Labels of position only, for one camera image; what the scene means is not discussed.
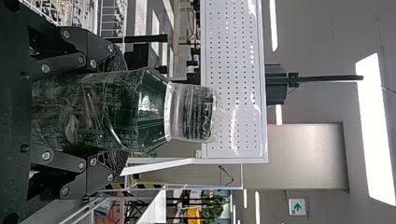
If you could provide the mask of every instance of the white metal sheet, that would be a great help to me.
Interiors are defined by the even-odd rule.
[[[203,158],[267,162],[261,1],[205,0],[201,11],[201,81],[228,109],[218,142],[203,145]]]

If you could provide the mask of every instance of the metal rack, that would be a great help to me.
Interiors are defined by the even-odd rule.
[[[96,33],[98,0],[20,0],[57,26],[77,26]]]

